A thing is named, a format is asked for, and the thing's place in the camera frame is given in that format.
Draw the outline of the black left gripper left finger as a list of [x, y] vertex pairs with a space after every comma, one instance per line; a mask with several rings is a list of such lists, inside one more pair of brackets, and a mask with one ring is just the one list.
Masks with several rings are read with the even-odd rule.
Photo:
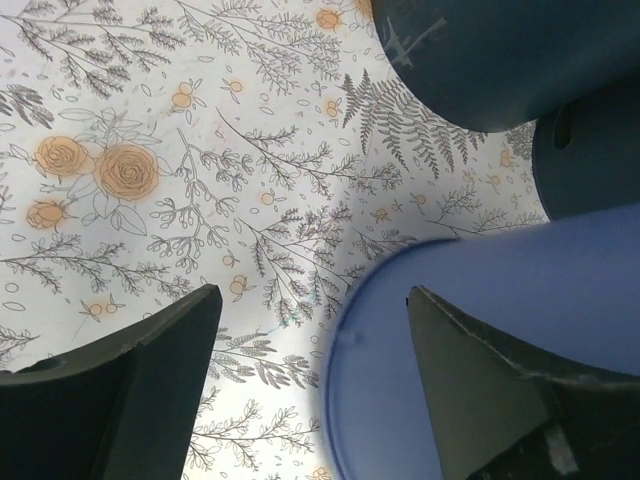
[[2, 371], [2, 478], [181, 478], [222, 306], [206, 284], [92, 343]]

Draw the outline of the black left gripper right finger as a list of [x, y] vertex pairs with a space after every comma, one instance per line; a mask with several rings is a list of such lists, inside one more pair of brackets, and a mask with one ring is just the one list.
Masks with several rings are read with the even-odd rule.
[[425, 287], [407, 310], [444, 478], [638, 478], [638, 377], [547, 352]]

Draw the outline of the light blue plastic bin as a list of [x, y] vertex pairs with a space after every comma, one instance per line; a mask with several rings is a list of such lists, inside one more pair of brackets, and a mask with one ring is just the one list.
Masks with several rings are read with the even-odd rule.
[[328, 353], [339, 479], [635, 479], [639, 209], [383, 261]]

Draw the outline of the dark navy tall bin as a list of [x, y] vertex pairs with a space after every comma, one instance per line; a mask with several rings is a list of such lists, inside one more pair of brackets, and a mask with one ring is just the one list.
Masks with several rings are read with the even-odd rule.
[[639, 201], [639, 74], [565, 104], [536, 123], [532, 172], [550, 220]]

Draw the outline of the dark teal bin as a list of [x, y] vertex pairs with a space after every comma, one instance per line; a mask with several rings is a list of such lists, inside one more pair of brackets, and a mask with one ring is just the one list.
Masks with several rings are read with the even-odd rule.
[[509, 130], [639, 67], [636, 1], [389, 0], [372, 12], [408, 90], [472, 131]]

